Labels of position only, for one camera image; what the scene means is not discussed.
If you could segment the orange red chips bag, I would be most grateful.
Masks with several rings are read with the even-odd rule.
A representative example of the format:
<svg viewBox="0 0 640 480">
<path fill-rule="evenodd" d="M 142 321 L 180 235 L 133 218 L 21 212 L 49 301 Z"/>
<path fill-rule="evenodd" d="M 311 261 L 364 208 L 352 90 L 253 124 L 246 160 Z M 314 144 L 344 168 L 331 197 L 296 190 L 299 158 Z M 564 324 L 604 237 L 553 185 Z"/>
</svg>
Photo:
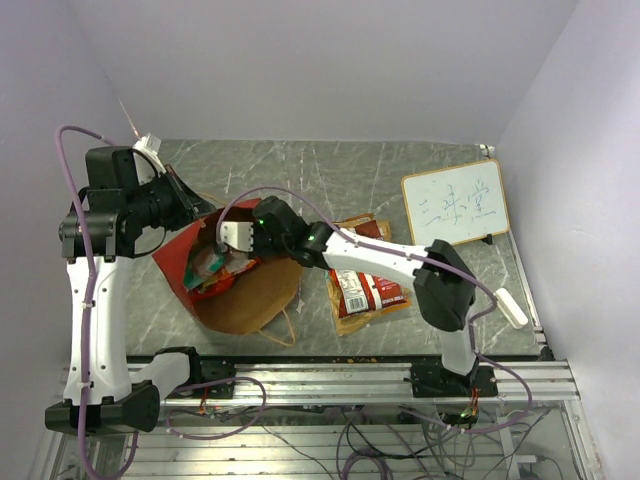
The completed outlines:
<svg viewBox="0 0 640 480">
<path fill-rule="evenodd" d="M 259 259 L 251 258 L 246 252 L 229 250 L 225 253 L 224 263 L 218 270 L 222 278 L 231 278 L 241 275 L 260 263 Z"/>
</svg>

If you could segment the red paper bag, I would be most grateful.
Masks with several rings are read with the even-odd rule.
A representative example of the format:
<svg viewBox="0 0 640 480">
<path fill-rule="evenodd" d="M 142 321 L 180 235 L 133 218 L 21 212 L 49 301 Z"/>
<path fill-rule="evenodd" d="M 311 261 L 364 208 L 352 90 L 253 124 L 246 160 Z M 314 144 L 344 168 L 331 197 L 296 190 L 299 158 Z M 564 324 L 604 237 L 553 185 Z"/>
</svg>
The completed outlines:
<svg viewBox="0 0 640 480">
<path fill-rule="evenodd" d="M 197 220 L 153 253 L 171 291 L 208 330 L 231 335 L 259 333 L 276 316 L 285 312 L 296 296 L 302 267 L 288 258 L 260 258 L 253 269 L 235 277 L 231 289 L 194 303 L 183 284 L 188 259 L 196 250 L 215 241 L 216 222 L 222 213 Z"/>
</svg>

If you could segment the orange snack bag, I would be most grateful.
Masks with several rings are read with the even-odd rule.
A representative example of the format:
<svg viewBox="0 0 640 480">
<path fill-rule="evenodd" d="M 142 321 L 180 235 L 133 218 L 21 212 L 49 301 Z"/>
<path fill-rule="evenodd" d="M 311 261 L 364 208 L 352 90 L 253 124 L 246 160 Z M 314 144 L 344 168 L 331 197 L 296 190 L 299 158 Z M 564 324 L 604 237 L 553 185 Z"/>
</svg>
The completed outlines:
<svg viewBox="0 0 640 480">
<path fill-rule="evenodd" d="M 401 311 L 406 309 L 412 305 L 412 300 L 410 298 L 403 298 L 399 301 L 394 301 L 388 304 L 383 305 L 380 309 L 374 311 L 376 316 L 387 315 L 390 313 L 394 313 L 397 311 Z"/>
</svg>

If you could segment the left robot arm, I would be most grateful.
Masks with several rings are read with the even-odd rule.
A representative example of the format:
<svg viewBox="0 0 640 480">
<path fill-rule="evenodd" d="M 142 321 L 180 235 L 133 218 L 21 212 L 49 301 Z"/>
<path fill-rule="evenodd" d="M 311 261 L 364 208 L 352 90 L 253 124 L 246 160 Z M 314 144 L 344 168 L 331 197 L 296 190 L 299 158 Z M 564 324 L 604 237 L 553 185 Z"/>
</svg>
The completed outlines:
<svg viewBox="0 0 640 480">
<path fill-rule="evenodd" d="M 150 432 L 174 390 L 192 397 L 204 373 L 193 347 L 157 351 L 128 369 L 126 287 L 145 229 L 180 230 L 212 213 L 171 167 L 136 147 L 107 146 L 85 156 L 88 184 L 74 189 L 59 226 L 72 293 L 72 353 L 60 402 L 45 411 L 51 431 L 84 435 Z"/>
</svg>

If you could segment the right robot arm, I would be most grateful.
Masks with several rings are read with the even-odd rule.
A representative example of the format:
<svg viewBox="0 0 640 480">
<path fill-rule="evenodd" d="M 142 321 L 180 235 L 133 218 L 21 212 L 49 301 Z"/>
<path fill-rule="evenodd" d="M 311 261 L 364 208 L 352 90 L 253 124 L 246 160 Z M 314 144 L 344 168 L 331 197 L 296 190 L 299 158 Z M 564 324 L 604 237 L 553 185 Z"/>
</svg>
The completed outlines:
<svg viewBox="0 0 640 480">
<path fill-rule="evenodd" d="M 423 320 L 438 331 L 440 367 L 413 385 L 426 396 L 470 395 L 480 360 L 471 323 L 476 279 L 452 245 L 427 247 L 375 240 L 326 221 L 307 223 L 283 200 L 270 196 L 253 209 L 253 248 L 258 255 L 286 256 L 305 268 L 354 271 L 412 291 Z"/>
</svg>

